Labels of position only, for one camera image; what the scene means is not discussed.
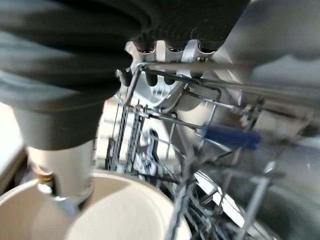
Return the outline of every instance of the metal tine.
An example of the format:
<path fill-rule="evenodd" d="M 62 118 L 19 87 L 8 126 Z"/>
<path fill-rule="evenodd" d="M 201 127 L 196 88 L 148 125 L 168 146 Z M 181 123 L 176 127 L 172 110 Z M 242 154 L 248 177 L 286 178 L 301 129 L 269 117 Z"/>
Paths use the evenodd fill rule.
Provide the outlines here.
<path fill-rule="evenodd" d="M 264 172 L 274 172 L 275 168 L 277 166 L 276 160 L 280 158 L 280 155 L 282 153 L 283 148 L 287 145 L 288 142 L 283 141 L 279 142 L 278 148 L 275 151 L 275 160 L 268 162 L 266 165 Z M 259 183 L 255 187 L 255 190 L 253 192 L 253 195 L 249 201 L 247 210 L 245 212 L 244 216 L 244 225 L 238 232 L 235 240 L 244 240 L 247 236 L 248 228 L 252 225 L 253 220 L 256 217 L 256 214 L 258 213 L 259 207 L 262 204 L 262 201 L 264 199 L 264 196 L 267 192 L 268 187 L 270 186 L 272 179 L 269 177 L 263 177 L 259 180 Z"/>
<path fill-rule="evenodd" d="M 260 108 L 261 103 L 262 103 L 262 100 L 263 100 L 263 99 L 260 98 L 260 99 L 257 101 L 256 105 L 253 107 L 253 111 L 254 111 L 254 112 L 257 111 L 257 110 Z M 251 119 L 249 120 L 248 125 L 246 126 L 246 128 L 245 128 L 244 130 L 249 130 L 250 128 L 252 128 L 253 125 L 254 125 L 254 123 L 255 123 L 255 122 L 254 122 L 254 118 L 251 118 Z M 234 155 L 233 155 L 232 163 L 231 163 L 232 165 L 237 165 L 237 164 L 239 163 L 240 157 L 241 157 L 241 155 L 242 155 L 242 152 L 243 152 L 243 148 L 242 148 L 242 147 L 239 147 L 239 148 L 235 151 L 235 153 L 234 153 Z M 220 200 L 219 204 L 218 204 L 218 205 L 216 206 L 216 208 L 215 208 L 215 211 L 216 211 L 217 214 L 221 214 L 221 213 L 222 213 L 222 210 L 223 210 L 223 209 L 222 209 L 222 201 L 223 201 L 223 199 L 225 198 L 226 192 L 228 191 L 228 188 L 229 188 L 229 185 L 230 185 L 230 183 L 231 183 L 232 177 L 233 177 L 233 174 L 232 174 L 232 173 L 229 173 L 228 176 L 226 177 L 223 185 L 222 185 L 222 197 L 221 197 L 221 200 Z"/>

